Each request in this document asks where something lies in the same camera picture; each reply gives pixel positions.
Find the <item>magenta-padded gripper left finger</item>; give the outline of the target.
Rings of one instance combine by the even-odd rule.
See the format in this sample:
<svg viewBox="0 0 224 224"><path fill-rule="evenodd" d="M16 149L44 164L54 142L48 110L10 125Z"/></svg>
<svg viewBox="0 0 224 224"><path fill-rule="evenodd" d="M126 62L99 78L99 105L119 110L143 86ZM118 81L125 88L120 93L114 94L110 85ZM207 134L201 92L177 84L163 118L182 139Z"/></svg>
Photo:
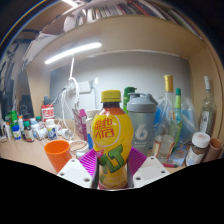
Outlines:
<svg viewBox="0 0 224 224"><path fill-rule="evenodd" d="M91 149L79 159L70 159L58 176L83 188L97 188L99 163L95 151Z"/></svg>

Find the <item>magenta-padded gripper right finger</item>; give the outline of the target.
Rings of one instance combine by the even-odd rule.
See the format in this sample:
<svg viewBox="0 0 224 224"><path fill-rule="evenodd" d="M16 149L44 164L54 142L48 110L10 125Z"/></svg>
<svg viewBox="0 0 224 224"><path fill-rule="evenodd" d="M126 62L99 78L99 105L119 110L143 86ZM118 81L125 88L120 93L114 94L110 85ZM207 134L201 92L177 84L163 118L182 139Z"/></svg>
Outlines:
<svg viewBox="0 0 224 224"><path fill-rule="evenodd" d="M140 188L157 181L169 172L154 156L145 156L135 148L131 148L128 157L128 187Z"/></svg>

